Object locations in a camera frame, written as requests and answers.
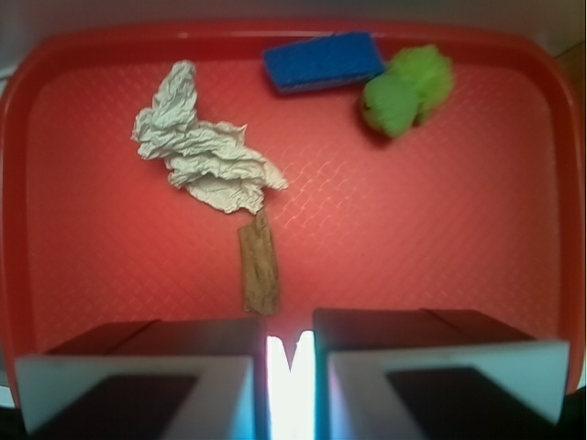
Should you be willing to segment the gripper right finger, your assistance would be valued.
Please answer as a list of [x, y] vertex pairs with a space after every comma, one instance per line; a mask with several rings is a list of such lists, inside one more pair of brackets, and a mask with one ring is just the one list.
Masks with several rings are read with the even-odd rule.
[[473, 310], [318, 309], [319, 439], [559, 439], [569, 345]]

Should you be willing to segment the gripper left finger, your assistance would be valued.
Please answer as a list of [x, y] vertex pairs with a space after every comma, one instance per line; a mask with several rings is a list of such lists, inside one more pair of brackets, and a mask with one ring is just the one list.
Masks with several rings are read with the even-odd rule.
[[33, 439], [265, 439], [256, 318], [102, 324], [16, 363]]

